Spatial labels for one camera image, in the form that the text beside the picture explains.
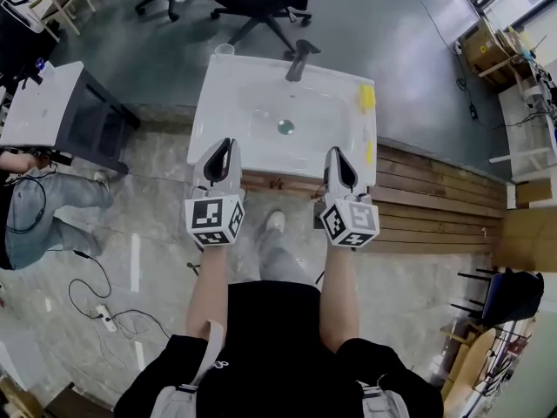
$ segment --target concrete floor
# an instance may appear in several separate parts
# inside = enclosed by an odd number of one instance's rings
[[[189,125],[179,129],[164,123],[146,125],[131,138],[124,153],[131,174],[112,180],[111,208],[58,211],[59,217],[93,232],[104,248],[98,260],[111,280],[112,295],[100,300],[76,284],[72,294],[82,309],[99,303],[112,314],[136,308],[158,318],[173,333],[184,332],[196,281],[185,264],[198,263],[200,256],[185,235],[180,212],[191,188],[186,182],[191,168],[185,167],[189,134]],[[92,178],[95,168],[77,160],[62,170]],[[245,222],[232,248],[230,281],[258,278],[254,230],[265,213],[277,206],[287,216],[286,246],[317,279],[325,264],[326,238],[323,230],[312,229],[312,202],[248,193],[245,206]],[[479,282],[461,278],[457,272],[486,267],[486,258],[354,253],[352,263],[357,269],[362,337],[392,346],[409,368],[427,379],[446,374],[438,364],[446,359],[449,341],[439,330],[451,329],[459,313],[449,303],[481,299]],[[138,290],[132,291],[136,265]],[[73,253],[47,253],[22,271],[0,272],[6,311],[37,335],[49,374],[32,390],[43,403],[74,381],[78,388],[114,404],[139,373],[137,344],[129,340],[129,334],[110,334],[100,321],[87,320],[73,308],[68,284],[76,277],[106,293],[100,269]],[[135,341],[140,342],[144,362],[149,364],[167,339],[156,325],[135,314],[123,317],[122,323],[140,332]]]
[[[98,11],[79,17],[80,37],[69,34],[52,62],[82,60],[125,103],[196,105],[211,53],[245,22],[222,16],[212,0],[181,0],[171,23],[167,1],[157,0],[139,17],[140,0],[94,1]],[[467,0],[423,0],[449,45],[476,20]],[[371,78],[376,83],[378,135],[458,165],[508,179],[508,163],[490,165],[508,153],[497,96],[468,71],[480,115],[471,119],[469,100],[455,79],[458,57],[446,47],[419,0],[311,0],[307,28],[281,21],[292,40],[306,38],[323,51],[310,63]],[[237,44],[237,54],[282,58],[285,47],[265,26]]]

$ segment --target marble tile floor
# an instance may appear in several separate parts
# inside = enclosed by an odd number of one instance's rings
[[[189,134],[187,126],[172,133],[162,125],[145,126],[124,151],[131,173],[123,177],[110,173],[111,208],[59,211],[62,219],[92,231],[104,248],[98,260],[111,280],[111,296],[99,300],[74,284],[72,295],[82,309],[99,303],[112,314],[136,308],[159,319],[172,333],[183,331],[196,281],[186,263],[198,263],[200,255],[185,234],[182,212],[182,200],[190,189],[191,168],[185,163]],[[60,171],[92,177],[95,166],[76,159],[72,167],[61,166]],[[287,217],[287,247],[312,278],[323,270],[325,233],[312,229],[312,202],[250,192],[245,223],[232,251],[230,282],[258,278],[255,232],[265,213],[277,206]],[[436,375],[443,375],[439,355],[449,348],[439,330],[450,328],[459,314],[449,303],[469,299],[480,290],[479,282],[458,277],[457,272],[486,267],[487,259],[355,253],[352,261],[358,274],[362,337],[393,347],[408,367],[438,381]],[[132,262],[138,263],[138,281],[131,276]],[[143,363],[160,354],[167,338],[157,325],[135,314],[121,320],[126,329],[136,330],[135,339],[125,331],[111,334],[101,322],[87,320],[68,297],[68,284],[76,277],[98,293],[107,293],[104,277],[92,261],[73,253],[47,253],[23,271],[1,272],[6,290],[2,297],[6,307],[37,335],[49,368],[48,377],[33,389],[40,401],[48,402],[74,381],[112,405]],[[138,358],[136,342],[144,361]]]

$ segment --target faucet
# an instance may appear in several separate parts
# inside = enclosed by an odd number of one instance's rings
[[[310,54],[319,54],[321,50],[310,44],[307,40],[300,39],[296,42],[296,53],[290,70],[286,73],[286,80],[288,82],[299,82],[302,80],[302,73],[304,72],[305,62]]]

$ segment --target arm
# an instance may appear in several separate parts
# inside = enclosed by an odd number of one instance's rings
[[[333,353],[359,336],[359,311],[350,248],[328,245],[319,304],[319,334]]]
[[[208,246],[201,256],[201,270],[186,316],[187,336],[209,340],[209,319],[225,329],[228,320],[226,246]]]
[[[38,167],[38,159],[29,153],[2,152],[0,154],[0,170],[10,173],[26,173],[33,167]]]

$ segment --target white sink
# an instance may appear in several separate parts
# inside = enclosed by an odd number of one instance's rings
[[[193,124],[188,163],[222,138],[235,138],[246,170],[323,178],[338,146],[366,185],[375,185],[375,110],[358,104],[372,80],[307,65],[288,82],[290,62],[211,57]]]

